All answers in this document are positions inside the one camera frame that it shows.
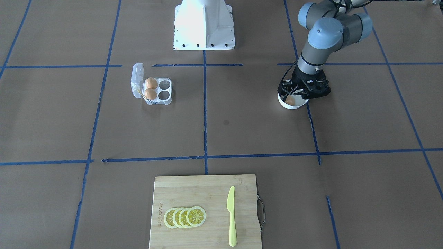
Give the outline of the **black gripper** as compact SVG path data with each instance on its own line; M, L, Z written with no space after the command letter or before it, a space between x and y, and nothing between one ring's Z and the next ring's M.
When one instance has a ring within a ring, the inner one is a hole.
M323 69L311 75L296 67L291 80L282 80L278 86L278 95L282 101L286 101L291 94L300 95L302 99L309 100L327 96L330 92L331 87Z

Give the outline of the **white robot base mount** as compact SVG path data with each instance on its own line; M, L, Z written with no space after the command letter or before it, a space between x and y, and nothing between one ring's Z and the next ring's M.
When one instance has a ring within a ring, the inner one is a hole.
M235 49L233 11L224 0L183 0L174 14L174 50Z

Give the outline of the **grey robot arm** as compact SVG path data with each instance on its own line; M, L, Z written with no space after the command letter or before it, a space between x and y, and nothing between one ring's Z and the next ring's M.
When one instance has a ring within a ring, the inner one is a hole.
M372 32L372 19L368 14L350 15L352 9L369 3L369 0L360 4L351 0L324 0L302 6L298 21L309 33L299 58L291 65L291 79L282 78L279 83L280 101L286 101L288 96L309 100L331 92L323 66L333 52L362 41Z

